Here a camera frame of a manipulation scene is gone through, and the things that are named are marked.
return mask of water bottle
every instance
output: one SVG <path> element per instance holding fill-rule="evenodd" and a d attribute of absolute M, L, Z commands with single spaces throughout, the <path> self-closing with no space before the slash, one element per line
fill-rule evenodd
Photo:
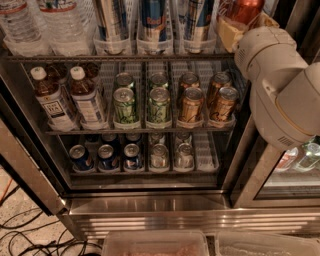
<path fill-rule="evenodd" d="M 46 20 L 51 40 L 59 43 L 85 40 L 77 1 L 38 0 L 38 4 Z"/>
<path fill-rule="evenodd" d="M 25 0 L 1 0 L 0 24 L 10 42 L 34 42 L 41 38 Z"/>

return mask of green can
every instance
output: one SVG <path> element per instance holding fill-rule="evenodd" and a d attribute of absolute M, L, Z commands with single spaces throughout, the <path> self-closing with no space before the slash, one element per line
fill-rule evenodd
<path fill-rule="evenodd" d="M 156 87 L 150 91 L 148 117 L 151 123 L 170 121 L 170 93 L 166 88 Z"/>
<path fill-rule="evenodd" d="M 133 76 L 129 73 L 122 72 L 116 75 L 114 79 L 115 88 L 128 88 L 136 93 L 136 82 Z"/>
<path fill-rule="evenodd" d="M 168 83 L 168 77 L 163 72 L 154 73 L 150 79 L 149 79 L 149 88 L 150 90 L 156 88 L 156 87 L 163 87 L 168 89 L 169 83 Z"/>
<path fill-rule="evenodd" d="M 132 124 L 138 121 L 136 99 L 131 89 L 119 88 L 115 90 L 113 104 L 119 123 Z"/>

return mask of aluminum can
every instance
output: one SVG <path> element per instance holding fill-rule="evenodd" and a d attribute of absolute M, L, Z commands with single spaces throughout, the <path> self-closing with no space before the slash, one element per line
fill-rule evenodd
<path fill-rule="evenodd" d="M 101 135 L 103 144 L 110 145 L 116 153 L 121 150 L 121 143 L 118 134 L 115 133 L 104 133 Z"/>
<path fill-rule="evenodd" d="M 210 108 L 211 104 L 217 97 L 217 94 L 222 87 L 231 87 L 232 80 L 227 72 L 217 72 L 211 77 L 209 87 L 207 91 L 207 108 Z"/>
<path fill-rule="evenodd" d="M 199 88 L 187 88 L 182 95 L 181 109 L 178 119 L 186 123 L 195 123 L 201 120 L 201 111 L 204 95 Z"/>
<path fill-rule="evenodd" d="M 179 77 L 177 107 L 181 106 L 181 97 L 185 89 L 189 87 L 200 88 L 199 76 L 193 72 L 186 72 Z"/>
<path fill-rule="evenodd" d="M 186 49 L 191 53 L 200 53 L 201 42 L 208 39 L 213 5 L 214 0 L 189 0 L 184 40 L 196 43 L 192 49 Z"/>
<path fill-rule="evenodd" d="M 183 143 L 192 145 L 192 135 L 190 132 L 178 132 L 175 137 L 175 150 L 178 150 L 179 146 Z"/>
<path fill-rule="evenodd" d="M 188 143 L 182 143 L 175 154 L 175 166 L 178 168 L 191 168 L 194 166 L 193 149 Z"/>
<path fill-rule="evenodd" d="M 132 124 L 138 121 L 134 93 L 128 88 L 119 88 L 113 93 L 113 104 L 119 123 Z"/>
<path fill-rule="evenodd" d="M 119 156 L 110 145 L 102 145 L 98 149 L 98 158 L 104 170 L 113 170 L 119 167 Z"/>
<path fill-rule="evenodd" d="M 128 88 L 131 89 L 134 94 L 136 94 L 136 82 L 133 76 L 129 73 L 123 72 L 116 75 L 114 84 L 116 88 Z"/>
<path fill-rule="evenodd" d="M 165 73 L 159 72 L 153 74 L 149 79 L 149 89 L 152 90 L 156 87 L 163 87 L 169 90 L 168 77 Z"/>
<path fill-rule="evenodd" d="M 128 38 L 124 0 L 93 0 L 100 38 L 114 42 Z"/>
<path fill-rule="evenodd" d="M 150 92 L 148 116 L 151 123 L 170 121 L 170 93 L 167 89 L 157 87 Z"/>
<path fill-rule="evenodd" d="M 142 24 L 141 39 L 147 42 L 164 42 L 166 31 L 166 0 L 140 0 L 140 20 Z M 160 54 L 156 50 L 150 54 Z"/>
<path fill-rule="evenodd" d="M 151 166 L 154 168 L 166 168 L 169 166 L 169 152 L 165 145 L 156 144 L 151 149 Z"/>
<path fill-rule="evenodd" d="M 149 134 L 149 146 L 153 147 L 156 144 L 165 145 L 166 136 L 161 132 L 154 132 Z"/>
<path fill-rule="evenodd" d="M 88 171 L 94 167 L 94 161 L 86 147 L 75 145 L 69 151 L 70 158 L 79 171 Z"/>
<path fill-rule="evenodd" d="M 124 167 L 130 170 L 142 168 L 141 153 L 139 146 L 136 144 L 128 144 L 124 148 Z"/>
<path fill-rule="evenodd" d="M 264 3 L 265 0 L 233 0 L 226 16 L 232 21 L 250 25 L 261 13 Z"/>
<path fill-rule="evenodd" d="M 237 106 L 239 93 L 235 88 L 222 87 L 214 104 L 210 107 L 209 117 L 218 122 L 227 122 Z"/>

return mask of can lid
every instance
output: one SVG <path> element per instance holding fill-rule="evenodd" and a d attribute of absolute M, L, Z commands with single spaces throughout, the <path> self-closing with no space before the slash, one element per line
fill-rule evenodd
<path fill-rule="evenodd" d="M 140 133 L 127 133 L 126 134 L 126 139 L 129 141 L 137 141 L 141 138 Z"/>
<path fill-rule="evenodd" d="M 101 135 L 102 140 L 104 141 L 113 141 L 117 137 L 115 133 L 104 133 Z"/>
<path fill-rule="evenodd" d="M 213 75 L 212 80 L 218 84 L 225 85 L 231 82 L 231 77 L 227 72 L 217 72 Z"/>
<path fill-rule="evenodd" d="M 100 158 L 109 158 L 113 154 L 113 147 L 110 145 L 103 145 L 98 150 L 98 155 Z"/>
<path fill-rule="evenodd" d="M 154 101 L 165 102 L 170 98 L 170 93 L 166 88 L 156 87 L 151 90 L 150 98 Z"/>
<path fill-rule="evenodd" d="M 161 86 L 168 83 L 168 78 L 165 73 L 155 73 L 150 77 L 150 82 L 154 85 Z"/>
<path fill-rule="evenodd" d="M 162 144 L 156 144 L 151 149 L 151 154 L 156 156 L 163 156 L 167 153 L 167 147 Z"/>
<path fill-rule="evenodd" d="M 128 144 L 125 148 L 124 148 L 124 154 L 127 157 L 135 157 L 139 154 L 139 147 L 136 144 Z"/>
<path fill-rule="evenodd" d="M 69 155 L 73 159 L 79 159 L 84 156 L 85 152 L 86 152 L 86 149 L 84 146 L 75 145 L 70 149 Z"/>
<path fill-rule="evenodd" d="M 86 74 L 82 67 L 76 66 L 70 70 L 71 76 L 74 80 L 82 80 Z"/>
<path fill-rule="evenodd" d="M 115 82 L 119 86 L 128 86 L 134 82 L 133 76 L 129 73 L 119 73 L 116 75 Z"/>
<path fill-rule="evenodd" d="M 35 67 L 31 69 L 30 73 L 34 80 L 42 80 L 47 76 L 47 72 L 44 70 L 43 67 Z"/>
<path fill-rule="evenodd" d="M 189 87 L 185 91 L 185 96 L 189 100 L 201 100 L 203 99 L 203 92 L 199 88 Z"/>
<path fill-rule="evenodd" d="M 186 72 L 181 76 L 181 81 L 192 87 L 200 87 L 199 76 L 193 72 Z"/>
<path fill-rule="evenodd" d="M 133 91 L 129 88 L 119 88 L 113 93 L 113 98 L 121 103 L 129 102 L 133 96 Z"/>
<path fill-rule="evenodd" d="M 178 152 L 180 152 L 184 156 L 192 155 L 193 154 L 193 149 L 190 144 L 188 143 L 182 143 L 178 147 Z"/>
<path fill-rule="evenodd" d="M 239 98 L 239 93 L 235 88 L 231 87 L 222 87 L 219 90 L 219 94 L 222 98 L 226 100 L 232 100 L 235 101 Z"/>

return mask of gold can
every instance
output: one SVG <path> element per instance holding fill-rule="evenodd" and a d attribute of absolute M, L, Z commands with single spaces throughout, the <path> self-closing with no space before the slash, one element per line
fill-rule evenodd
<path fill-rule="evenodd" d="M 217 122 L 230 120 L 239 99 L 238 91 L 233 87 L 222 87 L 214 103 L 210 106 L 210 119 Z"/>
<path fill-rule="evenodd" d="M 182 94 L 181 109 L 178 119 L 186 123 L 196 123 L 201 120 L 204 95 L 200 88 L 189 87 Z"/>
<path fill-rule="evenodd" d="M 189 71 L 182 74 L 179 78 L 178 82 L 178 96 L 177 96 L 177 107 L 179 108 L 181 105 L 182 94 L 185 89 L 193 87 L 199 88 L 200 87 L 200 79 L 199 76 L 195 73 Z"/>
<path fill-rule="evenodd" d="M 223 71 L 223 72 L 217 72 L 215 73 L 209 82 L 209 87 L 207 91 L 207 108 L 210 108 L 210 106 L 215 101 L 218 91 L 222 87 L 231 87 L 232 86 L 232 80 L 230 75 Z"/>

